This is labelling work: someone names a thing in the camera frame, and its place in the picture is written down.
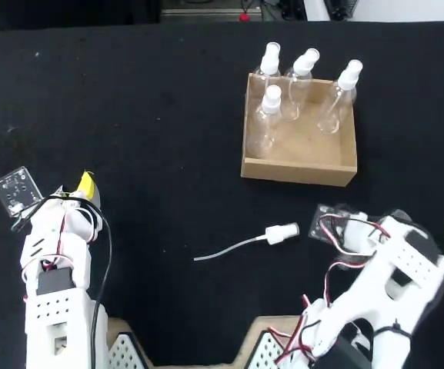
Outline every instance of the black carpet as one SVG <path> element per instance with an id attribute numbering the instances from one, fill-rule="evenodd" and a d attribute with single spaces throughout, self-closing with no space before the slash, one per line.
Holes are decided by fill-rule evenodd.
<path id="1" fill-rule="evenodd" d="M 308 47 L 317 78 L 364 63 L 359 173 L 347 188 L 239 177 L 247 73 L 265 43 L 282 66 Z M 115 256 L 105 293 L 156 364 L 230 362 L 253 319 L 298 314 L 322 293 L 333 249 L 305 235 L 204 255 L 297 221 L 318 203 L 392 208 L 444 251 L 444 23 L 281 23 L 0 33 L 0 176 L 25 165 L 42 193 L 95 173 Z M 0 205 L 0 368 L 25 363 L 23 234 Z M 95 296 L 107 259 L 92 245 Z M 336 271 L 331 294 L 353 272 Z M 444 299 L 415 334 L 407 368 L 444 367 Z"/>

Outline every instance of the cardboard box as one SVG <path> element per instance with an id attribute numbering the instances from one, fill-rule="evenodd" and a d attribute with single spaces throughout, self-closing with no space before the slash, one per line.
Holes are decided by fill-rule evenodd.
<path id="1" fill-rule="evenodd" d="M 241 176 L 317 185 L 346 186 L 357 172 L 355 124 L 353 114 L 334 135 L 324 135 L 315 122 L 315 113 L 331 81 L 313 80 L 305 108 L 295 121 L 284 121 L 268 157 L 251 158 L 246 154 L 247 131 L 252 113 L 261 103 L 264 86 L 249 75 L 245 94 L 244 140 Z M 285 94 L 288 78 L 276 78 Z"/>

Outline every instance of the spray nozzle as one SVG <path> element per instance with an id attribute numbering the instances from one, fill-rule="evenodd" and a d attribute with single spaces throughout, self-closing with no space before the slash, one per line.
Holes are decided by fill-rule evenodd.
<path id="1" fill-rule="evenodd" d="M 277 85 L 270 85 L 262 98 L 262 110 L 268 114 L 274 114 L 280 109 L 282 103 L 282 89 Z"/>
<path id="2" fill-rule="evenodd" d="M 308 49 L 304 55 L 300 55 L 295 63 L 293 63 L 293 70 L 298 75 L 307 75 L 314 64 L 319 60 L 319 52 L 315 48 Z"/>
<path id="3" fill-rule="evenodd" d="M 359 81 L 360 72 L 363 64 L 360 60 L 350 60 L 348 66 L 338 78 L 338 86 L 343 90 L 353 89 Z"/>
<path id="4" fill-rule="evenodd" d="M 261 60 L 261 71 L 265 75 L 274 75 L 278 71 L 280 45 L 277 42 L 269 42 Z"/>

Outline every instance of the wooden base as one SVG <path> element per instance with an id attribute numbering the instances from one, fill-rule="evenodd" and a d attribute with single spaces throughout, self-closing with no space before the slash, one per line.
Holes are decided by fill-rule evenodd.
<path id="1" fill-rule="evenodd" d="M 214 364 L 214 365 L 190 365 L 190 366 L 175 366 L 169 365 L 164 367 L 156 367 L 149 360 L 145 353 L 145 350 L 141 346 L 140 342 L 136 340 L 138 347 L 140 348 L 141 354 L 145 358 L 146 364 L 150 369 L 202 369 L 202 368 L 215 368 L 215 369 L 241 369 L 245 366 L 249 357 L 256 345 L 258 338 L 262 331 L 265 331 L 268 327 L 274 327 L 279 331 L 292 333 L 299 321 L 298 316 L 282 316 L 282 317 L 257 317 L 252 323 L 247 335 L 242 342 L 239 353 L 235 357 L 235 360 L 231 364 Z M 107 332 L 107 345 L 112 346 L 117 335 L 121 332 L 132 332 L 129 324 L 122 319 L 110 317 L 108 320 L 108 332 Z"/>

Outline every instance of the robotic arm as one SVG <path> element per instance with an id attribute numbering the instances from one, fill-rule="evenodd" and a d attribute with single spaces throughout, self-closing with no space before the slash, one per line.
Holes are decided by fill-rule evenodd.
<path id="1" fill-rule="evenodd" d="M 20 259 L 28 369 L 108 368 L 107 314 L 87 294 L 88 246 L 103 222 L 99 207 L 98 189 L 84 173 L 76 191 L 60 188 L 22 213 L 32 223 Z"/>
<path id="2" fill-rule="evenodd" d="M 323 299 L 304 310 L 305 323 L 296 329 L 299 340 L 288 347 L 300 345 L 301 350 L 282 361 L 281 367 L 331 368 L 339 362 L 339 367 L 401 368 L 417 325 L 442 297 L 444 256 L 426 231 L 394 216 L 380 219 L 379 227 L 367 222 L 364 213 L 345 218 L 343 248 L 366 261 L 343 264 L 363 269 L 334 303 L 327 301 L 325 292 Z M 347 324 L 360 318 L 374 331 L 372 363 L 339 336 Z"/>

